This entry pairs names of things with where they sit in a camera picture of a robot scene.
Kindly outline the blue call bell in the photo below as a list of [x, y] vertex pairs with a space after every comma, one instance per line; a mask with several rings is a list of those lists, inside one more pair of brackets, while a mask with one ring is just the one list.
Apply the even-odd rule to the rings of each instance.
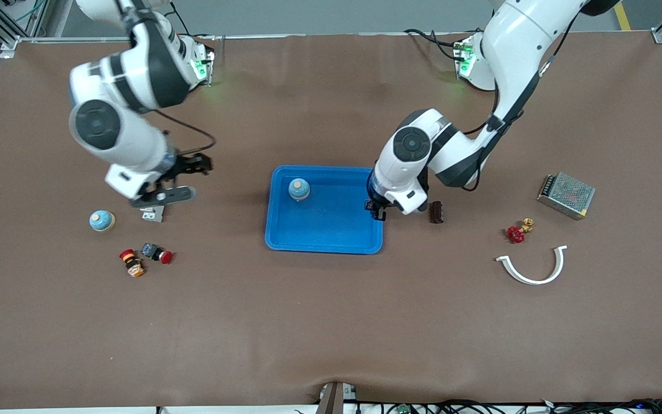
[[95, 210], [89, 217], [89, 225], [94, 231], [105, 232], [113, 228], [116, 218], [108, 210]]
[[303, 178], [295, 178], [287, 186], [287, 194], [292, 200], [302, 201], [310, 196], [311, 186]]

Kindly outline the blue plastic tray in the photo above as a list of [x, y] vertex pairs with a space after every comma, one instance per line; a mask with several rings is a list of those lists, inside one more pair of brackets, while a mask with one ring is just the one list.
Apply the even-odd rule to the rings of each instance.
[[[383, 222], [364, 209], [371, 168], [281, 165], [271, 176], [265, 243], [274, 251], [373, 255], [383, 247]], [[303, 178], [310, 196], [292, 200], [287, 186]]]

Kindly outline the red mushroom emergency button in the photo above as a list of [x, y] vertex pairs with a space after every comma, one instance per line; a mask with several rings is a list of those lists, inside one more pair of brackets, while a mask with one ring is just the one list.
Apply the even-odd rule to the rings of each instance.
[[152, 243], [145, 243], [140, 252], [146, 258], [167, 265], [173, 261], [174, 254]]

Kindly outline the orange red push button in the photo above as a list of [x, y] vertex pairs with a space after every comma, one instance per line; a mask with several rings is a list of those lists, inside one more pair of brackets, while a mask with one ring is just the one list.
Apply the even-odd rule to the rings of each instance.
[[127, 273], [132, 278], [138, 278], [145, 273], [144, 265], [141, 259], [137, 256], [134, 249], [125, 249], [119, 254], [119, 258], [125, 264]]

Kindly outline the brown table mat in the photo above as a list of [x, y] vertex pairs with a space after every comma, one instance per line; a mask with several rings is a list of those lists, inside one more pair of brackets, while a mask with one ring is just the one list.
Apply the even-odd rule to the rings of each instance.
[[[367, 167], [400, 121], [458, 128], [493, 99], [404, 35], [227, 40], [215, 81], [169, 113], [214, 134], [197, 197], [146, 223], [68, 130], [68, 74], [124, 44], [21, 44], [0, 61], [0, 409], [662, 398], [662, 45], [568, 36], [477, 191], [431, 180], [445, 223], [396, 210], [378, 254], [271, 251], [282, 164]], [[582, 220], [537, 197], [595, 188]], [[108, 210], [108, 231], [90, 228]], [[534, 220], [525, 241], [506, 235]], [[142, 255], [152, 243], [170, 264]], [[547, 285], [523, 285], [509, 256]], [[132, 278], [119, 254], [145, 268]]]

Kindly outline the white curved pipe clamp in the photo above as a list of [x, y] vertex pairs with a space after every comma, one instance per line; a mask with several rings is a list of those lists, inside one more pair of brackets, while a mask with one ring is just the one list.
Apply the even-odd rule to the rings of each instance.
[[524, 275], [518, 272], [517, 269], [515, 269], [509, 256], [497, 257], [495, 259], [495, 262], [499, 262], [503, 266], [505, 272], [507, 272], [507, 274], [510, 277], [512, 277], [514, 280], [518, 281], [519, 283], [522, 283], [523, 285], [530, 285], [530, 286], [547, 285], [548, 283], [557, 280], [557, 278], [562, 273], [564, 260], [565, 260], [564, 251], [567, 248], [568, 246], [559, 246], [553, 249], [553, 252], [555, 254], [554, 268], [548, 277], [541, 280], [533, 280], [530, 278], [526, 278]]

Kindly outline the metal mesh power supply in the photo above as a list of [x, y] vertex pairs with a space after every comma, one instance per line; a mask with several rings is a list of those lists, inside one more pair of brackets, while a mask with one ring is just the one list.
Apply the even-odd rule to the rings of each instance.
[[594, 194], [594, 187], [559, 172], [546, 176], [537, 200], [573, 220], [582, 220]]

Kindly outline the metal table edge bracket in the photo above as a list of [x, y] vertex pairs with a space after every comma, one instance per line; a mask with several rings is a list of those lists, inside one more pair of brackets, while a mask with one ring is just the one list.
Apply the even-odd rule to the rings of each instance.
[[321, 388], [315, 414], [345, 414], [346, 403], [357, 403], [356, 386], [330, 382]]

